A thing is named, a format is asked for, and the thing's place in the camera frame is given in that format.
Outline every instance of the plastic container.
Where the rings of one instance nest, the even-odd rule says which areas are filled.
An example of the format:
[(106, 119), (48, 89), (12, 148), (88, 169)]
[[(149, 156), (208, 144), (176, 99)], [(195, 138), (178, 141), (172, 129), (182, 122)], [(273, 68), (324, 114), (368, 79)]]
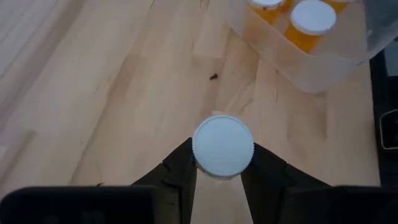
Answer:
[(283, 3), (284, 0), (249, 0), (248, 6), (269, 24), (273, 24)]
[(323, 0), (328, 3), (337, 14), (340, 14), (349, 3), (354, 2), (354, 0)]
[(336, 12), (329, 4), (302, 1), (293, 9), (285, 37), (305, 53), (310, 53), (335, 23)]
[(289, 13), (279, 15), (278, 25), (272, 26), (248, 6), (247, 0), (228, 0), (226, 7), (230, 27), (297, 88), (309, 93), (327, 90), (398, 36), (396, 0), (358, 0), (345, 4), (336, 24), (323, 34), (310, 53), (285, 37)]
[(289, 11), (293, 6), (294, 0), (285, 0), (284, 3), (280, 6), (280, 11), (285, 13)]

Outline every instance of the black object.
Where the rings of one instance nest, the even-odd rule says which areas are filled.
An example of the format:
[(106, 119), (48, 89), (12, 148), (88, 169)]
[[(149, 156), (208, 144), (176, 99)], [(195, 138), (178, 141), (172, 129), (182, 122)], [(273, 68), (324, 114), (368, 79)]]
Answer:
[[(255, 144), (241, 174), (253, 223), (398, 223), (398, 191), (330, 187)], [(192, 140), (130, 187), (33, 187), (0, 203), (0, 222), (190, 223), (197, 168)]]
[(186, 140), (130, 187), (30, 187), (6, 196), (0, 223), (190, 223), (197, 168)]
[(380, 117), (380, 138), (383, 149), (398, 149), (398, 109)]
[(398, 76), (388, 74), (384, 50), (370, 60), (370, 66), (381, 186), (398, 187), (398, 151), (386, 150), (383, 146), (386, 144), (390, 148), (396, 145), (394, 138), (397, 131), (394, 127), (395, 121), (392, 121), (394, 118), (385, 114), (398, 108)]
[(209, 78), (209, 80), (214, 80), (214, 79), (217, 79), (218, 78), (218, 74), (217, 73), (214, 73), (214, 75), (212, 75), (210, 78)]

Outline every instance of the wooden table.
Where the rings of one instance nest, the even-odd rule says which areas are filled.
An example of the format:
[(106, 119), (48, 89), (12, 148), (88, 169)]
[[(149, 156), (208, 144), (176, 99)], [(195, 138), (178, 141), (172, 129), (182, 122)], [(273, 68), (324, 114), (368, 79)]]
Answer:
[[(2, 129), (3, 195), (27, 185), (130, 184), (220, 113), (331, 185), (379, 185), (367, 63), (308, 94), (209, 16), (214, 0), (79, 2), (43, 37), (57, 44)], [(192, 223), (251, 223), (240, 178), (198, 172)]]

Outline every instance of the bottle cap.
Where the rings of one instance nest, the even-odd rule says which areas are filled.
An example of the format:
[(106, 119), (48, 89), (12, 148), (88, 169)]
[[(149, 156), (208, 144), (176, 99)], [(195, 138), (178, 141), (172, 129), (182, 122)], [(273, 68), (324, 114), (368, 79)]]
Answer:
[(259, 8), (266, 7), (266, 8), (275, 9), (279, 5), (281, 5), (284, 0), (249, 0), (249, 1), (253, 6)]
[(192, 138), (192, 149), (204, 172), (230, 178), (239, 175), (250, 164), (254, 140), (240, 120), (217, 115), (199, 125)]
[(307, 35), (327, 33), (336, 23), (336, 12), (327, 3), (319, 0), (299, 2), (290, 15), (293, 26)]

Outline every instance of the white bottle cap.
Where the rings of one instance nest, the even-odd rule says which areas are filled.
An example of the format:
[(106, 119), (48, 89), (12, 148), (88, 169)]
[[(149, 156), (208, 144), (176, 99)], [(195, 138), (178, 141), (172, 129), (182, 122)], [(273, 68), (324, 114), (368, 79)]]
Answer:
[(322, 35), (335, 25), (336, 12), (323, 1), (304, 0), (293, 9), (290, 20), (304, 34)]
[(254, 140), (240, 120), (217, 115), (199, 125), (192, 138), (192, 150), (204, 172), (229, 178), (239, 175), (250, 164)]
[(249, 0), (249, 1), (253, 6), (259, 8), (266, 7), (266, 8), (275, 9), (279, 5), (281, 5), (284, 0)]

